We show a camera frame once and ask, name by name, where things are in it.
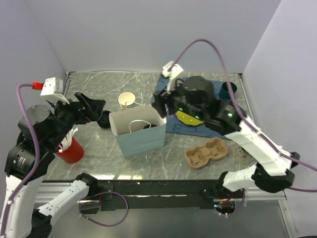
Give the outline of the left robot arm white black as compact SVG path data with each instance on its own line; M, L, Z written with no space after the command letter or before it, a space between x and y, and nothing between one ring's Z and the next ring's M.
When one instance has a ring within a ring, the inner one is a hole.
M100 121L105 100L93 100L83 93L77 101L57 102L53 108L35 105L25 109L19 121L20 136L9 151L5 165L6 196L0 220L3 238L46 238L55 222L77 201L93 199L98 181L82 173L57 198L35 208L38 189L49 164L67 133L77 124Z

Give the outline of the stack of brown paper cups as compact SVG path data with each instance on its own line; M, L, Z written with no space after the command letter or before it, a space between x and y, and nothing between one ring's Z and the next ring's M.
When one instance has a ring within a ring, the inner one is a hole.
M118 97L118 103L122 110L135 107L136 105L135 100L136 100L136 97L131 92L124 92L120 94Z

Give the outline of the light blue paper bag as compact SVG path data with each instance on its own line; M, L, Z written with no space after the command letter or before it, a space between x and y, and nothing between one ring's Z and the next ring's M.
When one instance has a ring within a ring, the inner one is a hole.
M112 133L124 157L149 152L164 146L166 119L151 105L136 106L109 114ZM147 124L157 127L143 129Z

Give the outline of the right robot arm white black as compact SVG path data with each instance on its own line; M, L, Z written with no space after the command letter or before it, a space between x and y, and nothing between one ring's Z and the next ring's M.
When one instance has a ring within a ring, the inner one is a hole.
M283 158L285 151L275 151L260 133L254 132L249 116L241 119L230 100L216 97L213 84L201 76L177 79L176 88L166 88L153 94L152 106L164 118L177 111L203 121L205 126L236 142L246 150L257 163L244 170L223 172L216 185L206 192L216 199L228 198L237 190L257 186L263 191L277 193L292 186L295 175L291 172L292 162Z

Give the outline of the black cup lid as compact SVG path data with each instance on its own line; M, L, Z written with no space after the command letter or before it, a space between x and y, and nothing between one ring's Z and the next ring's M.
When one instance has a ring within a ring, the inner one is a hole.
M147 129L147 128L153 128L153 127L157 127L157 125L156 124L147 124L147 125L145 125L144 127L143 127L143 129Z

